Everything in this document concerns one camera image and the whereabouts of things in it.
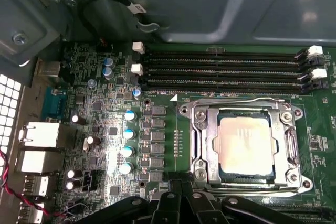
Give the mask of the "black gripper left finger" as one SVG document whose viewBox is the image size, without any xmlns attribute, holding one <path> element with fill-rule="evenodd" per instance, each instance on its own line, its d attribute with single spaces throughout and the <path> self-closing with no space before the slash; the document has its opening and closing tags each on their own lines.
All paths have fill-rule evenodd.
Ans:
<svg viewBox="0 0 336 224">
<path fill-rule="evenodd" d="M 147 201 L 131 196 L 84 217 L 76 223 L 179 223 L 182 181 L 170 180 L 169 191 Z"/>
</svg>

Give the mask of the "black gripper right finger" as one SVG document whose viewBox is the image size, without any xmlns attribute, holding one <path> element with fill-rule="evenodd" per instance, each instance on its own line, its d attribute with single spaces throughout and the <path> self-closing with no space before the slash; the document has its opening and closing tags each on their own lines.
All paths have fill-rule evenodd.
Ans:
<svg viewBox="0 0 336 224">
<path fill-rule="evenodd" d="M 323 209 L 261 203 L 254 197 L 273 196 L 269 190 L 191 190 L 184 197 L 198 223 L 323 223 Z"/>
</svg>

